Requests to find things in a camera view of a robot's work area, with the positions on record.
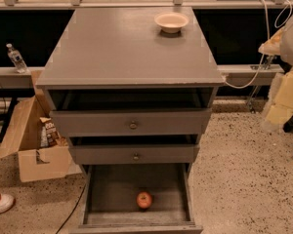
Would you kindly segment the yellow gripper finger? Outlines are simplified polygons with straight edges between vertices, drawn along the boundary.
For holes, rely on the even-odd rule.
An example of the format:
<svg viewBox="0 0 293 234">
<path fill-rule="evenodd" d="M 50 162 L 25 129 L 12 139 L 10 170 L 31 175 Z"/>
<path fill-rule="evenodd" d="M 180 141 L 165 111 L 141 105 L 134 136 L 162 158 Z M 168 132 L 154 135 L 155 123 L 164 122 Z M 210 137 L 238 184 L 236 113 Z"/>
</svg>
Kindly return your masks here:
<svg viewBox="0 0 293 234">
<path fill-rule="evenodd" d="M 293 116 L 293 67 L 272 79 L 269 100 L 264 106 L 262 127 L 267 132 L 279 131 Z"/>
</svg>

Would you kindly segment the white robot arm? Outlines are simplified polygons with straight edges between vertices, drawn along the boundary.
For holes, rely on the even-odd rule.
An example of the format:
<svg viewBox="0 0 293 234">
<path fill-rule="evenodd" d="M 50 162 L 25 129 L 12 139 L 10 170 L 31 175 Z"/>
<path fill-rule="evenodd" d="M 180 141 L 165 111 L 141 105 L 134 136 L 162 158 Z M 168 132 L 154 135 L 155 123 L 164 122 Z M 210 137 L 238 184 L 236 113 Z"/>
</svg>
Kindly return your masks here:
<svg viewBox="0 0 293 234">
<path fill-rule="evenodd" d="M 259 48 L 261 54 L 280 56 L 291 65 L 286 74 L 276 74 L 272 79 L 269 101 L 263 110 L 262 126 L 266 131 L 281 129 L 293 116 L 293 15 L 268 41 Z"/>
</svg>

